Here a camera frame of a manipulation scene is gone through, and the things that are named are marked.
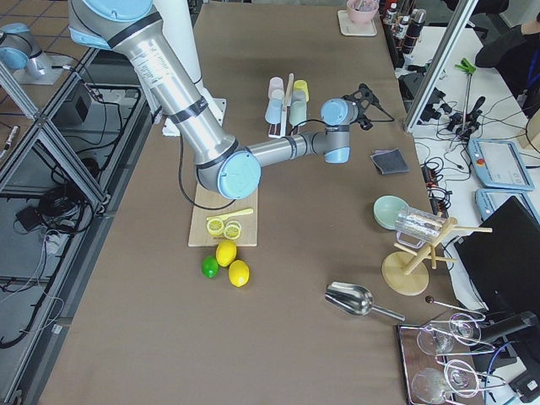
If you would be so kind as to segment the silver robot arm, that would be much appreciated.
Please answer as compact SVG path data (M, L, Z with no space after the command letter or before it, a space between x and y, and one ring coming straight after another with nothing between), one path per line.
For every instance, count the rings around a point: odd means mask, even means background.
M26 84L54 84L52 59L23 23L1 27L1 62L12 73L22 71Z
M197 59L192 20L185 4L172 1L71 1L73 41L122 54L134 67L158 105L194 151L198 182L228 199L250 196L262 167L310 154L327 163L348 161L350 126L372 123L365 112L379 101L366 84L353 94L330 99L321 108L325 132L301 132L265 143L242 146L211 112L200 85L183 62Z

